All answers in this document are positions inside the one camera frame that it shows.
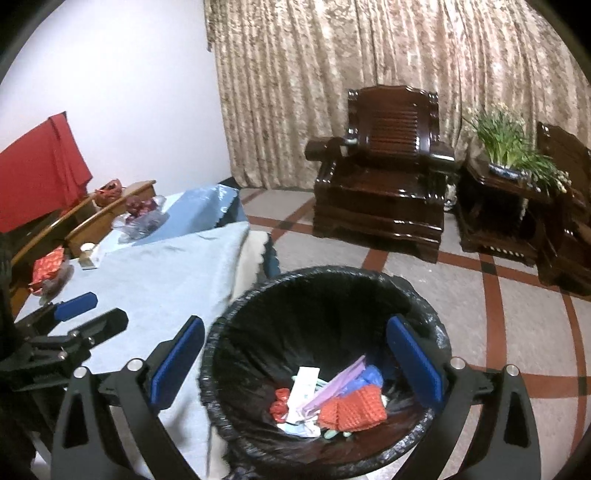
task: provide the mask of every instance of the white blanket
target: white blanket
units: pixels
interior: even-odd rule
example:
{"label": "white blanket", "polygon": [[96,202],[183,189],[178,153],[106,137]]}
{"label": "white blanket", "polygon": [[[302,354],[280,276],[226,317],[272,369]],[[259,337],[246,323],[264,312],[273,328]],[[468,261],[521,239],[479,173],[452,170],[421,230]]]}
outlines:
{"label": "white blanket", "polygon": [[[92,372],[101,373],[120,370],[134,357],[145,359],[158,343],[173,338],[193,314],[200,316],[208,329],[229,303],[248,230],[247,222],[231,223],[124,248],[107,255],[97,270],[83,271],[74,262],[73,278],[54,302],[92,291],[99,303],[94,310],[59,325],[51,334],[65,334],[116,307],[126,311],[127,330],[95,347],[84,363]],[[29,298],[20,317],[38,307],[38,300]],[[205,478],[209,422],[194,380],[199,365],[200,360],[187,375],[173,406],[161,412],[160,419],[191,467]],[[136,471],[152,478],[139,458],[122,414],[117,409],[113,413]]]}

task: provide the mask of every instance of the white wall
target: white wall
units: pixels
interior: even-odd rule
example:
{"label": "white wall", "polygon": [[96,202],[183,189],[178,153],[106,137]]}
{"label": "white wall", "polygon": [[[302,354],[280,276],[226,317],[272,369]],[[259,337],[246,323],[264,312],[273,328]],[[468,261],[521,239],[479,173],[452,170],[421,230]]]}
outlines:
{"label": "white wall", "polygon": [[66,0],[0,84],[0,151],[67,111],[93,180],[169,194],[230,176],[203,0]]}

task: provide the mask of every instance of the tiled floor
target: tiled floor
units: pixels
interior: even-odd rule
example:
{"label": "tiled floor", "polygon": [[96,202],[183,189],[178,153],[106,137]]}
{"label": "tiled floor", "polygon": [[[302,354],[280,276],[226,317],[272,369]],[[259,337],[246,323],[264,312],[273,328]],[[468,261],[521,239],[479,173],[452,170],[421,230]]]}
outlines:
{"label": "tiled floor", "polygon": [[[591,303],[543,287],[535,267],[463,252],[451,214],[439,261],[429,264],[313,237],[310,192],[244,189],[241,198],[253,228],[271,232],[282,271],[340,264],[400,275],[437,310],[455,355],[480,367],[515,363],[532,398],[543,480],[560,470],[591,423]],[[477,419],[474,407],[442,478],[459,468]],[[392,478],[402,460],[369,480]]]}

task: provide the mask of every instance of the blue gripper pad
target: blue gripper pad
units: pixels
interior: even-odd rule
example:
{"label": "blue gripper pad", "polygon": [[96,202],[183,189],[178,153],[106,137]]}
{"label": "blue gripper pad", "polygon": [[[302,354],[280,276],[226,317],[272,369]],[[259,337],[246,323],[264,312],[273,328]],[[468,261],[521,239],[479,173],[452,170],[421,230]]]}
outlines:
{"label": "blue gripper pad", "polygon": [[193,316],[184,325],[170,353],[160,364],[152,377],[150,404],[157,410],[169,408],[177,396],[189,370],[205,342],[203,320]]}
{"label": "blue gripper pad", "polygon": [[439,410],[443,404],[443,379],[414,335],[396,316],[388,321],[386,341],[419,403]]}
{"label": "blue gripper pad", "polygon": [[90,291],[75,299],[58,303],[56,305],[56,311],[53,313],[53,317],[58,322],[66,322],[74,317],[78,317],[78,315],[81,315],[84,312],[92,310],[96,307],[98,302],[99,300],[96,298],[96,295]]}

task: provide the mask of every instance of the floor tile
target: floor tile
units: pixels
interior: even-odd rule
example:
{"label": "floor tile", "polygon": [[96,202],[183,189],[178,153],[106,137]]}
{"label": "floor tile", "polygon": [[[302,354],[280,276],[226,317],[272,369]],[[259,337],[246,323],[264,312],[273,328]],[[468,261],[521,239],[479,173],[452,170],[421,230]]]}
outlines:
{"label": "floor tile", "polygon": [[306,214],[298,220],[298,223],[305,223],[306,225],[314,225],[314,209],[310,209]]}
{"label": "floor tile", "polygon": [[591,375],[591,302],[571,298],[573,299],[574,311],[577,313],[581,337],[583,337],[587,375]]}
{"label": "floor tile", "polygon": [[591,425],[591,395],[587,396],[587,416],[585,418],[585,431]]}
{"label": "floor tile", "polygon": [[551,480],[570,455],[577,414],[577,399],[542,400],[533,398],[531,406],[534,410],[540,440],[541,480]]}
{"label": "floor tile", "polygon": [[452,456],[449,457],[447,465],[439,477],[441,480],[447,478],[448,476],[455,475],[460,469],[468,448],[470,447],[470,443],[472,442],[472,437],[474,436],[476,427],[478,426],[478,419],[480,418],[481,411],[481,405],[475,405],[470,409],[470,413],[468,414],[468,418],[464,424],[462,434],[457,440],[456,447],[453,449]]}
{"label": "floor tile", "polygon": [[439,250],[464,257],[478,258],[478,253],[468,253],[460,246],[460,231],[454,214],[444,214],[443,234]]}
{"label": "floor tile", "polygon": [[390,465],[386,465],[375,472],[370,472],[366,475],[368,480],[391,480],[391,478],[396,475],[402,464],[406,462],[407,458],[413,452],[414,449],[411,449],[409,452],[402,455],[398,460],[395,462],[390,463]]}
{"label": "floor tile", "polygon": [[480,272],[399,253],[390,253],[384,272],[408,280],[431,304],[447,329],[454,355],[485,366],[486,310]]}
{"label": "floor tile", "polygon": [[244,211],[247,215],[284,220],[313,197],[312,192],[267,190],[248,202]]}
{"label": "floor tile", "polygon": [[532,275],[538,276],[538,267],[535,265],[533,267],[528,267],[526,264],[522,262],[517,262],[515,260],[509,260],[508,258],[504,257],[494,257],[495,264],[500,265],[502,267],[512,268],[513,270],[519,270],[525,273],[531,273]]}
{"label": "floor tile", "polygon": [[521,371],[577,375],[573,334],[562,295],[499,278],[507,337],[507,360]]}
{"label": "floor tile", "polygon": [[240,199],[244,200],[245,198],[249,197],[255,192],[258,192],[260,189],[241,189],[240,190]]}
{"label": "floor tile", "polygon": [[360,267],[368,248],[332,238],[286,232],[275,244],[282,272],[316,265]]}

